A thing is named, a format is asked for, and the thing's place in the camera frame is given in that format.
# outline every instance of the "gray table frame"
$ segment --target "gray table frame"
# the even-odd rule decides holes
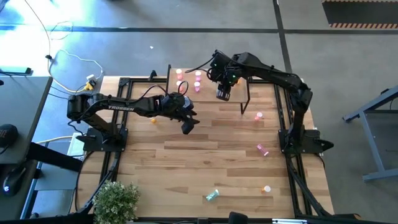
[[[370,174],[363,175],[363,181],[367,182],[369,180],[376,180],[376,179],[383,179],[388,177],[395,177],[398,176],[398,169],[388,169],[383,165],[383,162],[380,158],[379,150],[377,148],[377,144],[374,140],[374,135],[372,134],[371,128],[369,127],[369,123],[366,119],[366,113],[372,110],[379,108],[382,105],[385,105],[388,102],[391,102],[393,99],[398,97],[398,85],[394,88],[391,88],[384,93],[380,94],[378,97],[366,103],[364,106],[360,107],[360,109],[347,114],[343,117],[343,120],[347,123],[352,121],[355,118],[360,118],[365,135],[369,141],[369,145],[371,147],[372,155],[374,161],[377,166],[377,172],[373,172]]]

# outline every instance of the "small toy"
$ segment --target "small toy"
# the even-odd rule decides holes
[[[199,92],[199,90],[200,90],[200,82],[195,82],[193,85],[195,86],[195,91]]]
[[[262,145],[258,144],[257,149],[263,154],[264,156],[268,155],[269,151],[265,149]]]
[[[262,113],[261,113],[261,112],[258,112],[258,113],[256,114],[256,117],[254,118],[254,120],[259,121],[261,118],[262,118]]]
[[[181,81],[183,79],[182,70],[177,69],[175,73],[177,74],[177,79]]]
[[[213,200],[214,198],[216,198],[219,195],[220,195],[220,193],[216,189],[213,193],[211,193],[211,194],[206,196],[206,200],[209,202],[209,201]]]
[[[177,81],[177,82],[176,82],[177,89],[178,89],[178,87],[180,87],[180,90],[179,90],[179,92],[181,93],[181,92],[183,92],[183,91],[184,91],[184,86],[183,86],[183,85],[181,85],[181,86],[180,86],[180,84],[181,84],[181,81]]]
[[[270,186],[265,186],[263,189],[261,189],[261,192],[270,192],[271,191],[271,187]]]
[[[197,82],[200,82],[200,80],[201,80],[200,75],[201,75],[201,72],[200,72],[200,71],[196,71],[196,72],[195,72],[195,76],[196,76],[196,81],[197,81]]]

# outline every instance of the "gray floor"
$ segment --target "gray floor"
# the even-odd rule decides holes
[[[46,25],[72,20],[76,26],[93,27],[277,27],[272,0],[30,2]],[[321,1],[280,0],[279,4],[286,29],[329,29]],[[29,8],[19,0],[10,0],[0,12],[1,23],[38,24]],[[29,66],[35,70],[34,75],[47,75],[44,56],[48,43],[38,28],[20,26],[16,30],[0,31],[0,62]],[[376,171],[370,147],[359,121],[346,124],[341,119],[384,89],[398,84],[397,37],[286,36],[293,71],[304,78],[314,92],[311,110],[315,124],[324,139],[335,143],[335,147],[325,153],[335,213],[358,213],[374,221],[398,220],[398,178],[363,183],[363,174]],[[174,67],[193,67],[208,60],[214,49],[228,55],[248,51],[264,63],[284,69],[278,34],[74,32],[52,42],[53,55],[59,48],[97,60],[106,75],[148,75],[153,69],[165,74],[168,63]],[[79,87],[87,75],[99,75],[99,72],[94,64],[62,52],[52,67],[53,75],[70,88]],[[398,108],[398,102],[392,107]],[[65,113],[65,100],[49,96],[34,140],[70,135],[72,129],[66,126]],[[389,155],[397,157],[398,153],[389,152]],[[390,159],[388,166],[398,167],[396,161]],[[67,212],[65,208],[70,200],[65,194],[47,192],[39,196],[35,212],[45,215]]]

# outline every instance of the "black mat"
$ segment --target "black mat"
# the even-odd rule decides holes
[[[398,1],[339,1],[322,2],[332,28],[396,29]]]

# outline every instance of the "potted plant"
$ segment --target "potted plant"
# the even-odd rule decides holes
[[[140,193],[138,187],[120,182],[107,181],[94,197],[95,223],[125,224],[136,219],[136,203]]]

